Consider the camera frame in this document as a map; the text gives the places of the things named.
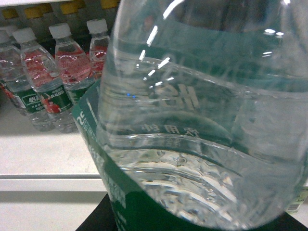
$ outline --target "water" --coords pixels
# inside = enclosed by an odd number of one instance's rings
[[[57,41],[55,59],[60,77],[73,104],[95,82],[90,60],[81,47],[71,38]]]
[[[22,50],[23,62],[52,123],[62,133],[77,130],[69,100],[52,56],[38,44]]]
[[[3,80],[14,94],[18,104],[24,109],[33,127],[39,131],[54,129],[37,94],[32,90],[26,78],[18,49],[10,44],[3,44],[0,50],[0,59]]]
[[[275,219],[308,174],[307,81],[260,75],[244,86],[226,79],[227,68],[215,77],[164,60],[110,52],[97,130],[103,149],[192,223],[246,230]]]

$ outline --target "bottle cap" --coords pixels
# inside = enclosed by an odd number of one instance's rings
[[[42,13],[49,13],[49,12],[53,12],[52,6],[50,5],[50,3],[42,3],[40,5],[38,5],[40,11],[42,11]]]
[[[36,39],[34,32],[31,28],[23,28],[13,32],[13,36],[18,43],[29,42]]]
[[[50,33],[53,38],[61,39],[72,35],[69,25],[67,23],[59,23],[49,27]]]
[[[27,19],[40,18],[43,16],[42,11],[40,11],[39,7],[37,6],[26,8],[25,14]]]
[[[114,8],[119,5],[118,0],[101,0],[102,9]]]
[[[0,30],[0,43],[5,43],[10,41],[9,35],[6,33],[5,30]]]
[[[13,36],[13,32],[18,30],[18,27],[15,25],[8,25],[8,26],[0,26],[0,30],[5,30],[8,36]]]
[[[71,13],[77,13],[78,7],[77,4],[73,1],[66,2],[60,5],[62,14],[71,14]]]
[[[90,34],[97,34],[108,31],[107,23],[104,18],[87,21],[87,26]]]
[[[10,18],[17,18],[18,17],[18,13],[17,13],[16,9],[14,9],[14,8],[8,8],[8,9],[2,10],[2,15],[3,15],[4,19],[10,19]]]
[[[86,4],[85,4],[84,0],[75,0],[74,2],[76,3],[78,9],[86,8]]]

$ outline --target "plastic water bottle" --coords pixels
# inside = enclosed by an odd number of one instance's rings
[[[0,31],[0,66],[1,78],[15,100],[25,110],[34,128],[39,131],[54,129],[39,96],[27,80],[20,51],[10,43],[10,38],[5,31]]]
[[[81,46],[81,48],[88,53],[91,36],[87,29],[85,22],[79,17],[78,6],[76,2],[66,2],[60,5],[62,13],[65,15],[66,23],[72,32],[72,38]]]
[[[48,30],[42,11],[37,6],[26,8],[24,11],[38,43],[54,55],[55,42]]]
[[[9,25],[15,25],[19,29],[26,27],[26,25],[20,20],[19,15],[15,8],[7,8],[2,10],[2,15],[5,22]]]
[[[110,38],[107,34],[107,24],[105,19],[93,19],[87,21],[88,29],[92,35],[90,44],[90,61],[95,79],[102,76],[105,63],[107,47]]]
[[[51,25],[60,23],[60,20],[53,13],[53,9],[50,3],[42,3],[42,4],[39,4],[38,7],[43,13],[46,26],[51,26]]]
[[[119,229],[250,230],[283,213],[308,176],[306,9],[121,1],[96,134]]]
[[[86,90],[95,82],[88,56],[71,38],[67,23],[49,27],[56,40],[55,59],[60,77],[73,104],[76,104]]]
[[[72,117],[72,102],[59,77],[55,59],[35,41],[31,28],[14,32],[20,43],[22,63],[28,79],[47,110],[52,123],[62,133],[76,130]]]
[[[101,0],[101,6],[103,9],[103,18],[106,19],[107,28],[111,32],[116,18],[116,13],[118,9],[118,0]]]

